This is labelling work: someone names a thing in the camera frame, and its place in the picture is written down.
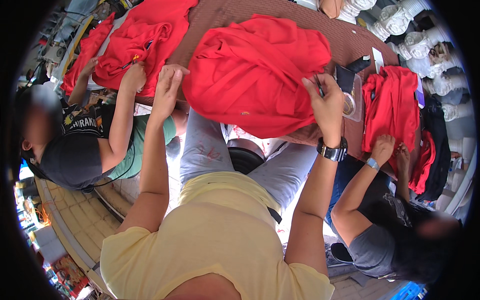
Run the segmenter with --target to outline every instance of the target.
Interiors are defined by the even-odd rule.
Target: brown table mat
[[[345,66],[360,56],[370,55],[371,66],[359,73],[362,80],[365,81],[369,74],[376,72],[372,47],[382,53],[385,65],[398,65],[397,55],[367,29],[340,20],[329,19],[322,12],[286,0],[200,0],[198,5],[190,10],[190,27],[167,63],[177,63],[188,67],[196,46],[208,29],[226,27],[231,22],[240,23],[249,20],[254,13],[288,18],[297,22],[301,28],[315,29],[324,34],[330,42],[333,55],[332,61],[326,67],[326,71],[330,74],[334,71],[334,62]],[[178,99],[177,108],[188,111],[189,105],[181,89],[179,89]],[[138,97],[137,102],[152,105],[153,98]],[[348,153],[362,158],[363,121],[355,122],[343,118],[343,122],[344,136],[348,141]],[[316,145],[320,136],[322,133],[317,124],[311,124],[283,136],[281,139]]]

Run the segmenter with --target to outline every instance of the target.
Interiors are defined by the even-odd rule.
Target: hand
[[[317,85],[313,83],[313,77],[310,80],[302,78],[302,82],[310,95],[313,115],[324,135],[325,146],[338,148],[342,136],[342,111],[345,95],[329,74],[316,76],[324,91],[323,98],[317,93]]]
[[[119,90],[126,90],[132,93],[139,93],[143,90],[147,81],[147,75],[144,70],[144,62],[138,62],[130,65],[130,68],[123,75]]]
[[[190,74],[190,71],[177,64],[162,67],[158,75],[152,107],[152,115],[155,115],[155,120],[164,121],[173,112],[182,77],[187,74]]]
[[[98,56],[91,58],[80,72],[79,77],[88,77],[95,71],[95,66],[98,65]]]
[[[408,176],[408,168],[410,167],[410,152],[408,152],[407,145],[403,142],[398,145],[398,148],[395,150],[396,155],[396,166],[398,168],[399,176]]]
[[[378,166],[381,167],[392,156],[394,146],[395,138],[388,134],[382,134],[377,137],[370,157],[375,159]]]

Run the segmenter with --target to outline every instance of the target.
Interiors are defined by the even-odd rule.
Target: beige bag
[[[340,9],[343,6],[343,0],[318,0],[320,9],[330,19],[338,18],[340,15]]]

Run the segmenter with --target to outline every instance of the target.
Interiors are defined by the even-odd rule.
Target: black wristwatch
[[[342,137],[340,140],[340,148],[329,148],[324,145],[324,138],[318,139],[317,152],[330,160],[342,161],[347,156],[348,144],[346,138]]]

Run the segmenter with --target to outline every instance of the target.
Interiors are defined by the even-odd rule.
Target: black thread spool
[[[345,69],[350,70],[354,73],[358,73],[361,70],[370,66],[371,64],[372,60],[370,59],[370,55],[365,55],[348,64]]]

